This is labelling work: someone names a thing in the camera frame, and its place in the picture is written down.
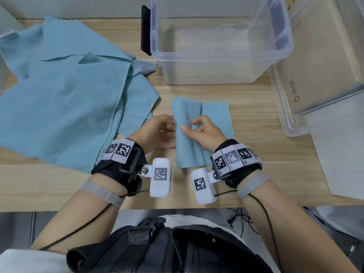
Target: white sleeve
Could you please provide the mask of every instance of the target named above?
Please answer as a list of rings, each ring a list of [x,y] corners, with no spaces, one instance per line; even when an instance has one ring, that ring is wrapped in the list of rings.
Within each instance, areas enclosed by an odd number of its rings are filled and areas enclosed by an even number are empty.
[[[66,256],[39,250],[8,249],[0,255],[1,273],[72,273]]]

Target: plastic bin handle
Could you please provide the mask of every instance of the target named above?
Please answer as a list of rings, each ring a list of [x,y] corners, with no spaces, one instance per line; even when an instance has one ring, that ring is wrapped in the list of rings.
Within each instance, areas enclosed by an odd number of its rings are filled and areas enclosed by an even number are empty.
[[[149,56],[152,55],[150,52],[150,9],[147,6],[142,6],[142,38],[140,48],[142,51]]]

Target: hand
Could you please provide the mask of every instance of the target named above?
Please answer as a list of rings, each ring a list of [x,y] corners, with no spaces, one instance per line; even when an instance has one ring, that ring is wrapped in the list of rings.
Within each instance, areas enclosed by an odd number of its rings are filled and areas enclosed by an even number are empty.
[[[216,148],[225,142],[227,138],[222,133],[220,128],[211,122],[209,117],[199,116],[192,121],[193,125],[197,125],[199,123],[203,124],[200,125],[196,131],[192,130],[188,126],[181,126],[181,130],[187,137],[197,141],[206,149],[215,152]]]
[[[138,143],[145,154],[157,148],[173,148],[175,143],[169,139],[174,138],[176,126],[173,116],[159,115],[149,119],[141,128],[131,134],[128,139]]]

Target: metal bolt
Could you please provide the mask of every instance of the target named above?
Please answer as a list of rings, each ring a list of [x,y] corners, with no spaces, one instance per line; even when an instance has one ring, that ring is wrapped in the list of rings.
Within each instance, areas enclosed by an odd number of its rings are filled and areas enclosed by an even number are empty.
[[[147,173],[148,173],[148,168],[146,166],[142,166],[142,168],[140,169],[140,174],[146,175]]]

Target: wooden table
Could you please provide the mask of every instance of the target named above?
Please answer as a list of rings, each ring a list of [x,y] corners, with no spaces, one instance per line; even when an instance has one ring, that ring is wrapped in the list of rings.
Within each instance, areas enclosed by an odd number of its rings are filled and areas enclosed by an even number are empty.
[[[29,27],[40,20],[21,20]],[[140,50],[140,19],[82,20],[84,24],[131,52],[139,59],[153,59]],[[227,101],[235,138],[248,144],[264,161],[266,174],[292,196],[299,205],[363,205],[364,202],[331,195],[310,135],[287,137],[282,130],[271,82],[264,73],[251,84],[169,86],[160,68],[148,80],[161,96],[154,114],[172,114],[171,101],[186,96],[199,101]],[[11,75],[10,88],[16,82]],[[174,180],[169,198],[151,198],[148,194],[129,197],[122,209],[201,208],[196,202],[190,172],[175,165],[175,150],[156,151],[154,157],[167,157],[173,162]],[[48,165],[0,149],[0,211],[56,211],[87,180],[88,175],[70,169]],[[143,188],[149,181],[143,180]],[[216,192],[229,188],[223,182],[215,184]],[[226,194],[205,207],[238,207],[236,194]]]

